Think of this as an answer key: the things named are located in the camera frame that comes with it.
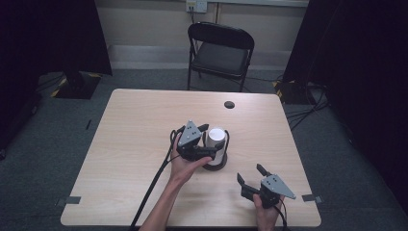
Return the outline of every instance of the person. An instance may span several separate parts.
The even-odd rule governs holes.
[[[174,143],[177,143],[179,138],[180,135],[176,138]],[[187,161],[179,157],[179,154],[176,151],[176,144],[173,145],[170,158],[172,159],[170,177],[165,189],[156,202],[156,205],[140,227],[140,231],[166,230],[168,217],[170,216],[174,202],[181,188],[190,180],[196,169],[203,167],[212,161],[211,157],[205,157],[195,162]],[[279,213],[273,207],[270,209],[264,209],[262,207],[261,198],[258,194],[253,195],[253,200],[256,210],[258,230],[272,231],[275,227]],[[282,205],[282,200],[283,197],[281,197],[281,201],[276,205],[279,209]]]

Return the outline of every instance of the wooden table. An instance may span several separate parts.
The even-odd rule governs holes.
[[[234,109],[224,107],[233,101]],[[219,171],[200,168],[180,191],[168,226],[253,227],[253,202],[241,197],[237,172],[260,188],[261,164],[278,174],[297,196],[285,199],[289,226],[319,226],[315,202],[279,98],[274,94],[178,90],[115,90],[102,116],[71,196],[64,225],[119,225],[132,222],[170,146],[173,129],[191,119],[228,130],[228,162]],[[167,166],[138,221],[141,225],[167,182]]]

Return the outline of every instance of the gray carpet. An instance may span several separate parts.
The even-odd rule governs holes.
[[[246,81],[246,90],[274,93],[271,81],[281,74],[251,70],[248,77],[255,79]],[[41,81],[58,75],[51,73]],[[43,90],[38,112],[0,162],[0,230],[127,230],[64,227],[60,223],[64,208],[55,204],[69,196],[113,90],[184,90],[186,76],[185,69],[114,70],[114,76],[102,78],[91,100],[52,98],[49,95],[56,85]],[[193,78],[192,84],[216,91],[236,91],[239,87],[219,80],[205,76]],[[288,115],[310,108],[284,105]],[[352,148],[344,126],[330,108],[309,115],[293,130],[293,136],[312,191],[324,200],[318,205],[321,226],[292,227],[293,231],[408,230],[408,218],[373,166]]]

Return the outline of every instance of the chair seat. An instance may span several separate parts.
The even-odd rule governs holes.
[[[247,50],[203,42],[191,67],[220,74],[232,74],[240,79],[245,72],[247,57]]]

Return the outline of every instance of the electrical outlet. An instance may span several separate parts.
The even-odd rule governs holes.
[[[187,0],[186,1],[186,12],[190,12],[191,9],[195,13],[206,13],[207,12],[207,2],[206,1],[196,1]]]

